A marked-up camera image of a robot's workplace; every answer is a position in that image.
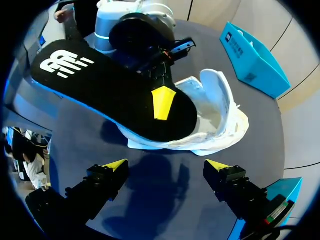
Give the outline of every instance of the shoe insole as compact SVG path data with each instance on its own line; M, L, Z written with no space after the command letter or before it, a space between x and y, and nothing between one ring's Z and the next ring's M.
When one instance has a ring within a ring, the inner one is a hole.
M176 92L167 120L154 117L154 82L130 71L81 42L58 40L45 47L31 66L33 80L56 94L82 104L139 136L170 142L189 136L197 109Z

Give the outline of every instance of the new balance logo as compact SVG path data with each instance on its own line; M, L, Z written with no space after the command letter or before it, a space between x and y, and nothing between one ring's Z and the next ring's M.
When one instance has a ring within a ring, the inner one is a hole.
M88 67L88 65L83 62L86 62L88 64L95 63L94 61L91 61L85 57L81 58L80 59L81 61L76 61L77 57L78 55L72 52L69 52L66 50L58 50L52 53L49 59L44 60L40 64L40 68L49 73L54 73L56 70L58 70L57 75L61 78L67 79L68 75L65 75L63 73L73 75L75 74L75 72L71 71L70 69L80 71L82 68L78 66L85 67L85 68Z

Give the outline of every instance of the black cable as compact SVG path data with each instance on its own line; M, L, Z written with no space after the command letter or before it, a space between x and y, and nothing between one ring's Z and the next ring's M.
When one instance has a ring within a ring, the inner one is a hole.
M188 14L188 18L187 21L189 21L190 19L190 14L191 14L191 9L192 9L192 5L194 4L194 0L191 0L191 4L190 4L190 9L189 9L189 14Z
M253 232L253 233L251 233L251 234L249 234L248 236L245 236L244 238L242 238L241 240L246 240L246 239L249 239L251 236L254 236L254 235L256 235L257 237L258 237L258 239L262 239L264 236L266 236L266 235L269 235L269 234L277 234L278 233L278 235L276 236L276 238L278 238L279 237L279 235L280 235L280 232L282 231L282 230L291 230L291 231L293 231L295 228L296 228L297 226L292 226L292 225L287 225L287 226L279 226L279 227L275 227L275 228L272 228L272 229L268 229L268 230L265 230L265 231L261 231L261 232Z
M320 162L310 164L307 166L297 166L297 167L292 167L292 168L285 168L284 170L303 169L303 168L311 167L311 166L318 165L318 164L320 164Z

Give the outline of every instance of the table surface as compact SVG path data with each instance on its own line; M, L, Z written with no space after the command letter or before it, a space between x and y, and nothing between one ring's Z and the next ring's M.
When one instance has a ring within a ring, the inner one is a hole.
M220 32L178 21L176 39L192 37L197 47L172 67L175 82L203 69L222 71L234 100L248 116L250 127L236 145L200 157L189 151L136 150L115 124L63 99L51 143L50 178L62 196L94 164L127 158L130 177L114 202L107 202L87 225L104 234L130 240L225 240L236 217L219 202L203 178L205 159L239 165L260 188L283 177L284 134L276 101L237 80L222 46Z

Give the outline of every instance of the white fabric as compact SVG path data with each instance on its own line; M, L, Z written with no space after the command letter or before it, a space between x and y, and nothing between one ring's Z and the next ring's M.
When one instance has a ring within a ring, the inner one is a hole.
M44 187L47 184L47 176L42 171L43 162L43 158L37 154L35 160L27 164L27 175L36 189Z
M128 147L143 150L187 150L206 156L238 143L246 134L249 121L237 108L226 77L222 72L205 69L201 71L200 79L202 83L195 77L189 77L175 84L190 97L197 109L196 127L190 136L177 141L155 142L118 126L128 138Z

